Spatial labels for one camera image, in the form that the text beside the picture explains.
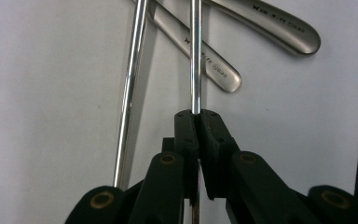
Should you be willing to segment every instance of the white background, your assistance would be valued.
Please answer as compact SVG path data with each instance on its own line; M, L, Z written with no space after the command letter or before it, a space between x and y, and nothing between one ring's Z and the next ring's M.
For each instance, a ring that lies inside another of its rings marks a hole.
M353 193L358 1L266 2L311 24L319 52L297 58L204 7L204 39L243 85L225 93L205 78L202 106L291 188ZM189 1L161 3L188 23ZM130 0L0 0L0 223L63 223L84 193L112 184L133 10ZM130 186L173 136L173 115L190 106L189 60L152 24L143 55ZM228 223L224 200L201 197L201 223Z

